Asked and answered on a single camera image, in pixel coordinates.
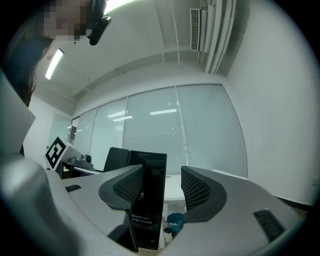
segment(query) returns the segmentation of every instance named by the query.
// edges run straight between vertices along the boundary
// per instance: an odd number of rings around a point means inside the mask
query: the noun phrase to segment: black headphones
[[[95,46],[99,42],[105,29],[111,23],[111,17],[104,15],[106,6],[106,0],[93,0],[92,31],[87,37],[92,46]]]

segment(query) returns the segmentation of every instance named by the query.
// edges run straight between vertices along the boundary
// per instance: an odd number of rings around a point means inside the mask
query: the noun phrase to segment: small object on desk
[[[172,229],[170,227],[166,227],[164,229],[164,239],[167,243],[170,243],[172,241]]]

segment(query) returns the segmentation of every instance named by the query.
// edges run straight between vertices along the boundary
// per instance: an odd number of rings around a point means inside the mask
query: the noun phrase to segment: white table surface
[[[181,174],[167,175],[165,178],[164,201],[185,200],[181,189]]]

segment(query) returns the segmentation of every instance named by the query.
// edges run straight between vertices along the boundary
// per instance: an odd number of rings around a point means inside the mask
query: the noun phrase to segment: window
[[[95,169],[103,171],[111,147],[122,148],[127,99],[101,106],[92,129],[90,154]]]
[[[247,177],[240,124],[221,85],[179,86],[188,160],[192,167]]]
[[[123,148],[166,153],[166,173],[181,172],[181,166],[186,165],[186,154],[173,87],[129,96]]]
[[[74,147],[83,154],[89,154],[92,127],[97,109],[92,109],[80,116],[75,132]]]

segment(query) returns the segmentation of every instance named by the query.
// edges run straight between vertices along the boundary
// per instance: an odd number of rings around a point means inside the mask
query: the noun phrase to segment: desk
[[[164,187],[164,199],[163,199],[163,211],[162,215],[164,220],[168,217],[168,205],[178,204],[185,201],[184,192],[181,189],[181,174],[166,175],[165,187]]]

